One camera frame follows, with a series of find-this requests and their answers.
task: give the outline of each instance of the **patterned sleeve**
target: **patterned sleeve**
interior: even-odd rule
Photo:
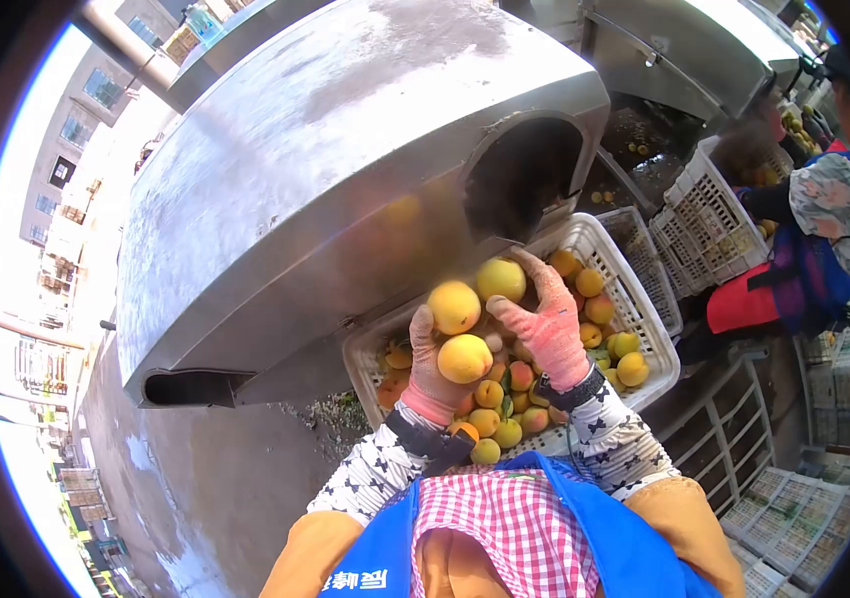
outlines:
[[[608,381],[571,413],[571,423],[581,439],[578,456],[598,486],[618,500],[658,479],[680,475],[651,429],[625,407]]]
[[[790,174],[790,209],[804,234],[832,241],[850,236],[850,160],[827,153]],[[850,239],[834,245],[841,267],[850,274]]]
[[[441,429],[401,401],[395,409],[412,424]],[[352,448],[309,503],[307,512],[341,511],[368,525],[384,503],[411,485],[427,463],[424,457],[405,450],[391,428],[382,424]]]

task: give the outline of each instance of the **sky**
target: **sky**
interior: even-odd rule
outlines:
[[[64,31],[26,92],[0,155],[0,310],[15,309],[38,294],[38,250],[19,238],[24,194],[52,112],[89,47],[89,40],[72,25]],[[0,328],[0,390],[16,389],[12,351],[18,338]],[[0,414],[13,421],[36,421],[28,403],[1,396]],[[77,595],[96,598],[96,586],[59,517],[61,498],[46,475],[49,460],[36,443],[35,428],[0,422],[0,449],[23,508],[49,554]]]

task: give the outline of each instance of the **red apron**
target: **red apron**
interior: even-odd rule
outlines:
[[[707,301],[707,324],[717,334],[766,324],[780,317],[771,287],[747,290],[747,281],[770,268],[770,263],[755,266],[739,277],[720,285]]]

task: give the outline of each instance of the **black wrist strap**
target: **black wrist strap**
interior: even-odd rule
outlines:
[[[422,477],[433,477],[448,471],[453,465],[464,461],[475,448],[475,439],[466,432],[458,431],[453,437],[446,431],[417,426],[393,410],[384,418],[384,424],[395,433],[402,448],[410,454],[431,459],[422,472]]]
[[[587,372],[585,379],[578,386],[562,394],[551,388],[551,379],[544,373],[538,378],[536,394],[551,401],[551,405],[555,409],[559,409],[565,413],[571,413],[576,407],[584,405],[601,392],[601,389],[604,388],[605,380],[606,378],[601,368],[597,364],[592,364],[591,371]]]

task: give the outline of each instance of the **window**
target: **window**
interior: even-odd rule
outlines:
[[[66,124],[63,125],[63,130],[59,132],[59,136],[80,150],[84,150],[89,137],[93,136],[93,132],[73,117],[68,117]]]
[[[112,110],[116,102],[120,100],[120,95],[122,95],[122,88],[116,84],[116,81],[108,78],[99,69],[93,71],[82,90],[107,110]]]
[[[41,227],[38,224],[33,224],[29,227],[29,236],[46,245],[46,239],[49,236],[49,229]]]
[[[66,160],[62,156],[56,160],[56,165],[52,167],[52,174],[49,175],[49,185],[62,188],[72,179],[72,173],[75,171],[75,164]]]
[[[132,20],[129,21],[129,29],[138,35],[142,41],[153,48],[157,48],[163,44],[163,41],[159,39],[159,36],[156,35],[155,31],[149,29],[143,20],[137,16],[132,17]]]
[[[46,195],[42,193],[39,194],[39,198],[36,200],[36,209],[43,213],[47,213],[52,216],[52,213],[56,211],[56,206],[58,206],[56,202],[49,199]]]

